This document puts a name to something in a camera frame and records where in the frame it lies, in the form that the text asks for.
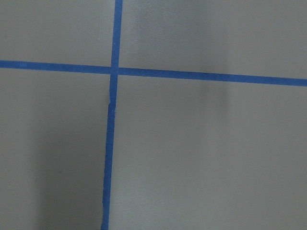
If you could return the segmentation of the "blue tape line right crosswise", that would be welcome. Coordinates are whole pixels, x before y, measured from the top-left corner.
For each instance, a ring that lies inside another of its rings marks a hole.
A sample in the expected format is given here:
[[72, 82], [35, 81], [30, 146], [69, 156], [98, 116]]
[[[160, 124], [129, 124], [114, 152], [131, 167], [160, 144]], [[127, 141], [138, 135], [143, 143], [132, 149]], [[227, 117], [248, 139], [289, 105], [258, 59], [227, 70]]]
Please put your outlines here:
[[[11, 60], [2, 60], [0, 62], [0, 67], [6, 69], [29, 69], [29, 70], [45, 70], [45, 71], [61, 71], [61, 72], [77, 72], [77, 73], [93, 73], [93, 74], [112, 73], [111, 67], [11, 61]], [[219, 73], [202, 73], [202, 72], [189, 72], [189, 71], [119, 68], [116, 71], [116, 73], [124, 76], [158, 77], [158, 78], [187, 79], [187, 80], [225, 81], [225, 82], [240, 82], [240, 83], [255, 83], [255, 84], [285, 85], [285, 86], [301, 86], [301, 87], [306, 87], [307, 85], [306, 79], [236, 75], [236, 74], [219, 74]]]

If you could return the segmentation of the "blue tape line right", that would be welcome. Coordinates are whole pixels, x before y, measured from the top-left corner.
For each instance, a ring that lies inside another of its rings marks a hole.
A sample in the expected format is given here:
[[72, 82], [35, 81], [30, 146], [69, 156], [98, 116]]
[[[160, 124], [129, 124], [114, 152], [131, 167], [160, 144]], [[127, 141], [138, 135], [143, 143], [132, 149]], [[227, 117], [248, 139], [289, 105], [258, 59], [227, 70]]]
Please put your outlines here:
[[122, 20], [123, 1], [115, 1], [113, 37], [112, 37], [112, 55], [111, 55], [111, 72], [109, 81], [109, 105], [107, 113], [106, 129], [106, 154], [103, 180], [102, 208], [103, 217], [100, 229], [107, 230], [109, 227], [110, 196], [111, 196], [111, 177], [114, 147], [115, 115], [117, 104], [118, 88], [118, 70], [119, 70], [119, 53], [121, 38], [121, 20]]

